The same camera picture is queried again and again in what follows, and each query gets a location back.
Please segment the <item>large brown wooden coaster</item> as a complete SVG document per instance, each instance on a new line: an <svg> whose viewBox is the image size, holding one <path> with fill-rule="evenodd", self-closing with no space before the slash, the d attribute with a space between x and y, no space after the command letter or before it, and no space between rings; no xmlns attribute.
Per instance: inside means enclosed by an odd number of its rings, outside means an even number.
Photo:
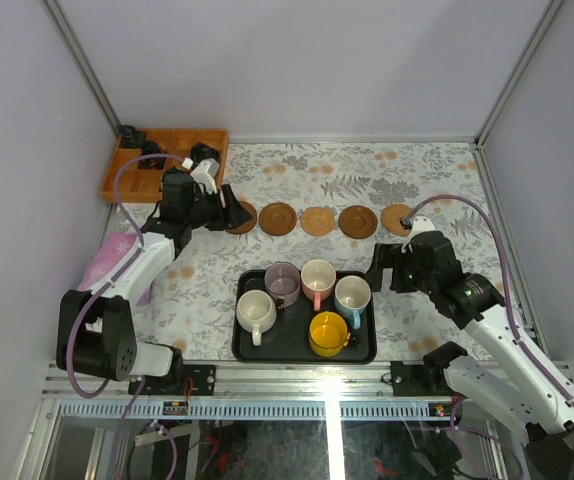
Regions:
<svg viewBox="0 0 574 480"><path fill-rule="evenodd" d="M252 230L257 223L257 212L255 207L246 201L241 201L240 204L252 216L252 219L237 228L227 229L226 232L229 234L245 234Z"/></svg>

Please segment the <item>woven rattan coaster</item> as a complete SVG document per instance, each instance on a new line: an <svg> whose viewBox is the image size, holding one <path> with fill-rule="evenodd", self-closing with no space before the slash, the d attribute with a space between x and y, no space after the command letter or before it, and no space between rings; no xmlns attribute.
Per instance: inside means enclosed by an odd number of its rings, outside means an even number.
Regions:
<svg viewBox="0 0 574 480"><path fill-rule="evenodd" d="M381 213L381 223L390 233L405 237L409 231L403 226L401 221L412 211L412 208L405 204L391 204L384 208Z"/></svg>
<svg viewBox="0 0 574 480"><path fill-rule="evenodd" d="M300 223L308 235L324 236L334 229L335 217L327 207L309 207L303 211Z"/></svg>

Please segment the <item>small brown wooden coaster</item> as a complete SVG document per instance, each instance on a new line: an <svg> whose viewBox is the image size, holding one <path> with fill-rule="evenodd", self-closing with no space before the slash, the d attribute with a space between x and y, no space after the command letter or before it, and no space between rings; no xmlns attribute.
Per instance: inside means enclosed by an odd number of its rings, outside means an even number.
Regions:
<svg viewBox="0 0 574 480"><path fill-rule="evenodd" d="M290 233L296 226L295 210L283 202L275 202L265 206L258 217L260 228L272 236L283 236Z"/></svg>

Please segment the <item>light blue ceramic mug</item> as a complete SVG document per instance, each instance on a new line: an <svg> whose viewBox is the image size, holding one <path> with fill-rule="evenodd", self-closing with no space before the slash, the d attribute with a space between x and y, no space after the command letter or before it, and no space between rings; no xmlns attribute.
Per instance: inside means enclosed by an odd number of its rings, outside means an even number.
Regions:
<svg viewBox="0 0 574 480"><path fill-rule="evenodd" d="M361 277L349 275L341 278L334 291L336 311L353 330L361 326L361 315L371 301L371 288Z"/></svg>

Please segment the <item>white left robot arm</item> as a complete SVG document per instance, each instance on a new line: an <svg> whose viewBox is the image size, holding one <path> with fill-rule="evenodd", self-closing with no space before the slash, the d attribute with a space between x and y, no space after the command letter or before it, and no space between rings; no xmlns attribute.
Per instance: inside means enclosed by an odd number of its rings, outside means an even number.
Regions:
<svg viewBox="0 0 574 480"><path fill-rule="evenodd" d="M151 377L164 394L186 381L174 348L136 338L132 313L155 278L169 267L196 229L235 229L251 220L230 185L210 192L182 170L166 173L158 213L137 228L135 243L108 274L61 299L57 365L72 384L78 374L106 382Z"/></svg>

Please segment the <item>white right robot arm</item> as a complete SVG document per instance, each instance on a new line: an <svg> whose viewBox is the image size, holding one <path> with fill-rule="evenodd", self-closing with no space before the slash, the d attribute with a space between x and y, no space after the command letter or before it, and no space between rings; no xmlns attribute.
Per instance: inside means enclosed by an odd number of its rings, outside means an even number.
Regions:
<svg viewBox="0 0 574 480"><path fill-rule="evenodd" d="M510 322L507 298L484 276L464 272L439 231L418 233L405 244L376 245L366 273L373 291L381 290L386 269L392 291L427 295L507 376L496 377L448 342L424 356L425 387L439 395L451 389L480 405L523 443L544 478L574 479L574 384Z"/></svg>

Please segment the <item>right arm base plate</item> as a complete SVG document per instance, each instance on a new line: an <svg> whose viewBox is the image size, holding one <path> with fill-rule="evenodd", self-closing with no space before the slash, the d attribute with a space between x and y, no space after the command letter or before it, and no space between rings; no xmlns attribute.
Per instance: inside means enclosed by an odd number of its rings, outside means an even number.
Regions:
<svg viewBox="0 0 574 480"><path fill-rule="evenodd" d="M450 396L441 371L424 364L390 363L393 394L398 397Z"/></svg>

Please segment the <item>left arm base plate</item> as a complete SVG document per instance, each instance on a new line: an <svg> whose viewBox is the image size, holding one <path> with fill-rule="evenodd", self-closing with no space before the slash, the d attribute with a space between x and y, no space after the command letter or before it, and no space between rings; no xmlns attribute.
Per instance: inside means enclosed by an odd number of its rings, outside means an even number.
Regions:
<svg viewBox="0 0 574 480"><path fill-rule="evenodd" d="M145 376L142 395L213 396L217 367L213 364L184 364L163 377Z"/></svg>

